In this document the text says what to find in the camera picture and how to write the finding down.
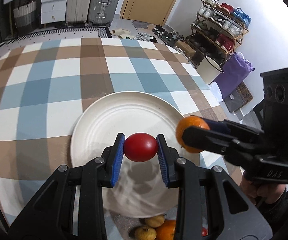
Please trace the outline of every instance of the white suitcase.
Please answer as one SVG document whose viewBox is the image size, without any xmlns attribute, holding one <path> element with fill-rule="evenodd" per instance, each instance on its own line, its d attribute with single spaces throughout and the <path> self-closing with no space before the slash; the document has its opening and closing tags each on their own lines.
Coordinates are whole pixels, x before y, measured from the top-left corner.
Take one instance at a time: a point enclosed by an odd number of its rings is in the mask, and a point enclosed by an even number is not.
<svg viewBox="0 0 288 240">
<path fill-rule="evenodd" d="M 85 23 L 91 0 L 67 0 L 66 22 Z"/>
</svg>

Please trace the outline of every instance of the purple bag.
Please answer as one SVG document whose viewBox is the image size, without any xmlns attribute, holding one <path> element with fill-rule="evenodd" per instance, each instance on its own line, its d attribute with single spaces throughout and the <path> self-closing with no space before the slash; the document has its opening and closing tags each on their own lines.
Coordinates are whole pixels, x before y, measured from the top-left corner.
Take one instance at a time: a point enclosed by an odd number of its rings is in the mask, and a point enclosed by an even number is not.
<svg viewBox="0 0 288 240">
<path fill-rule="evenodd" d="M 220 73 L 214 81 L 220 88 L 222 98 L 226 98 L 255 68 L 248 62 L 241 52 L 233 53 L 231 58 L 223 65 L 223 73 Z"/>
</svg>

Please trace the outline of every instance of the wooden door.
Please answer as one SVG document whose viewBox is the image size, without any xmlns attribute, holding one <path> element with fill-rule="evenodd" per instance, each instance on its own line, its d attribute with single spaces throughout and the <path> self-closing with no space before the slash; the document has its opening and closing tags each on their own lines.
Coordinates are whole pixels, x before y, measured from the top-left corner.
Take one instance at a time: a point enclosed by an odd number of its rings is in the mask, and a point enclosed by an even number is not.
<svg viewBox="0 0 288 240">
<path fill-rule="evenodd" d="M 174 0 L 128 0 L 123 19 L 162 24 Z"/>
</svg>

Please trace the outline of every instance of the plaid tablecloth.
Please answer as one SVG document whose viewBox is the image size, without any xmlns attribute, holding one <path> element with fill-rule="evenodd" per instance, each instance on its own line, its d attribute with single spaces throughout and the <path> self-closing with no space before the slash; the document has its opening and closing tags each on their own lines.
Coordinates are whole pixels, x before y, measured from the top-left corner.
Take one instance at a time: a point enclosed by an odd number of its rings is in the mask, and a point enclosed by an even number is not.
<svg viewBox="0 0 288 240">
<path fill-rule="evenodd" d="M 193 66 L 163 44 L 63 39 L 0 57 L 0 206 L 10 224 L 59 165 L 70 165 L 71 134 L 82 112 L 126 90 L 156 95 L 183 115 L 226 117 Z M 203 153 L 201 165 L 241 176 L 219 155 Z"/>
</svg>

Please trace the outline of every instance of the suitcase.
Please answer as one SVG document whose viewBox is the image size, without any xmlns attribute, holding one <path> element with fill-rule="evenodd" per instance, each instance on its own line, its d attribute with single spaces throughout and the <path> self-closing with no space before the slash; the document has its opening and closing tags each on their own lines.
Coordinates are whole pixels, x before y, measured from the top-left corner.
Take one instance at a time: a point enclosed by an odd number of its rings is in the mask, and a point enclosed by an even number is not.
<svg viewBox="0 0 288 240">
<path fill-rule="evenodd" d="M 89 6 L 90 0 L 67 0 L 66 22 L 85 23 Z"/>
<path fill-rule="evenodd" d="M 88 11 L 88 26 L 111 26 L 118 0 L 91 0 Z"/>
</svg>

